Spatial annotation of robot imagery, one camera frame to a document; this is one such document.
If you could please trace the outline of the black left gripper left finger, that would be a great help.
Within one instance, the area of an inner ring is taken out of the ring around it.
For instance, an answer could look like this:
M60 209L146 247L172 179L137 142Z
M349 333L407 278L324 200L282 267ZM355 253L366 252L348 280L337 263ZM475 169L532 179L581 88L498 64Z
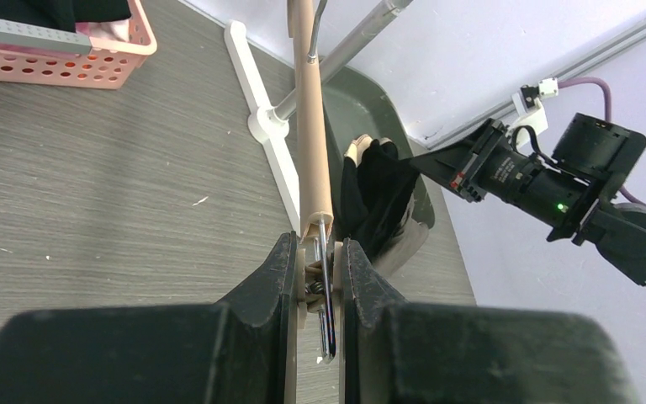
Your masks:
M293 403L298 241L214 303L26 311L0 329L0 403Z

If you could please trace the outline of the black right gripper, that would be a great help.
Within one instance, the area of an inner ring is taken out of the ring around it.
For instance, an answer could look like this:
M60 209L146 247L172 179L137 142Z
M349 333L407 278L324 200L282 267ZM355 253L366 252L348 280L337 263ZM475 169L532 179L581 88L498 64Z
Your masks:
M412 157L410 166L469 203L493 194L553 227L569 224L575 181L512 149L506 127L487 119L451 146Z

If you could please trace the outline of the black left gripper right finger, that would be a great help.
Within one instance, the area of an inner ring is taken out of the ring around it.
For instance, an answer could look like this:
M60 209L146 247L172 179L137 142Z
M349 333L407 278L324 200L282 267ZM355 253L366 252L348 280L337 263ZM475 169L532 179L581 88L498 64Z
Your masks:
M340 246L343 403L638 403L589 317L408 301Z

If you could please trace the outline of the black underwear with beige waistband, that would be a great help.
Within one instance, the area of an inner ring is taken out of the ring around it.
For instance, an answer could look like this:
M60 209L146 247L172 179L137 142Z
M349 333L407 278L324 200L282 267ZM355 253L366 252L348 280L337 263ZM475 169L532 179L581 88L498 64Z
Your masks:
M338 238L358 242L370 261L380 260L404 235L419 177L392 140L367 134L352 140L343 155Z

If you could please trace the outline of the beige clip hanger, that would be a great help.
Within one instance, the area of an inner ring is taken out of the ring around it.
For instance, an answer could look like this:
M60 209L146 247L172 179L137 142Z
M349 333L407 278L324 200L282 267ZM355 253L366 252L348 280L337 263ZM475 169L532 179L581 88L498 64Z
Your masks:
M320 323L321 361L336 357L335 311L328 240L334 221L326 145L320 62L317 38L320 17L326 2L289 1L289 35L294 45L297 152L299 163L299 203L301 240L310 242L320 274L310 291L321 296L315 306Z

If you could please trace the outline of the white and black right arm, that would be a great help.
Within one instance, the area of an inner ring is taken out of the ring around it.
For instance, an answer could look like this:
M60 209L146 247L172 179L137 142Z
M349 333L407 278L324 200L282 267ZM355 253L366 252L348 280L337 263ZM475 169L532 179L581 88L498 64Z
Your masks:
M410 166L470 203L493 194L551 227L548 241L592 243L635 284L646 288L646 205L616 203L646 147L646 137L576 114L551 155L525 126L532 152L519 152L520 130L486 120L451 146L412 157Z

